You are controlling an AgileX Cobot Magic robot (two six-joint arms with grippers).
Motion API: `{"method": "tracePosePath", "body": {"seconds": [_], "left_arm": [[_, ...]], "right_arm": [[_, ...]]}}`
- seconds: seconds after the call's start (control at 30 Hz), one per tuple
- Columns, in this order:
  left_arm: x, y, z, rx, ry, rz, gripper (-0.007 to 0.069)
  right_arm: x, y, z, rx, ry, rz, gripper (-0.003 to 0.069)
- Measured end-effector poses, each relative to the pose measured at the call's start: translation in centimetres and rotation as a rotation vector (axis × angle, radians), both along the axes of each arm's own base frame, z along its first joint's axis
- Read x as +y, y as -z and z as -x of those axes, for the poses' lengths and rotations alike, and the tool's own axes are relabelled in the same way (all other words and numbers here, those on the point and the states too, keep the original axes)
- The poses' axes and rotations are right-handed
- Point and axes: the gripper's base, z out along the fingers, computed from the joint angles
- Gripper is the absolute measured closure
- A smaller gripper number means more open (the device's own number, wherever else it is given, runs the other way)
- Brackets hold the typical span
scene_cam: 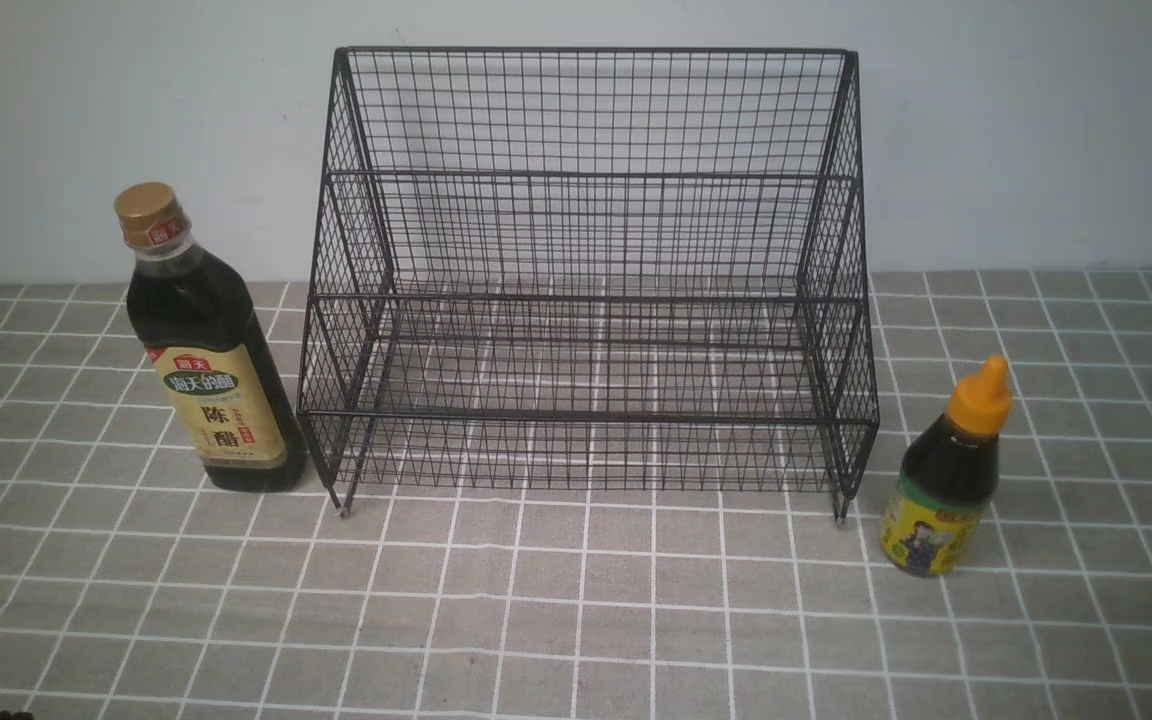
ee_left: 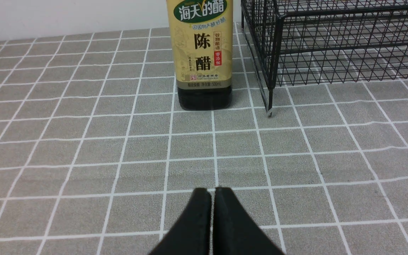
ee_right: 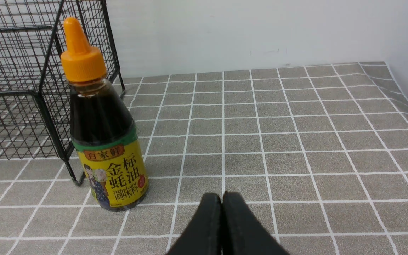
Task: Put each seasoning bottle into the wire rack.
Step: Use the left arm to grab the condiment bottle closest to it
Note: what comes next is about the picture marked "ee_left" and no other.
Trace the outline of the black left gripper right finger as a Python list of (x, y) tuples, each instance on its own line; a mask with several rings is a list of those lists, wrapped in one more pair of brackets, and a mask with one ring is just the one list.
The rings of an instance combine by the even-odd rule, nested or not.
[(283, 255), (259, 228), (229, 187), (214, 194), (214, 255)]

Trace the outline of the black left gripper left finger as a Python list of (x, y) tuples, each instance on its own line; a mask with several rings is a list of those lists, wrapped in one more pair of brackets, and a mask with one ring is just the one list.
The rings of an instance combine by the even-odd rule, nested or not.
[(211, 195), (196, 188), (175, 224), (151, 255), (207, 255), (210, 245)]

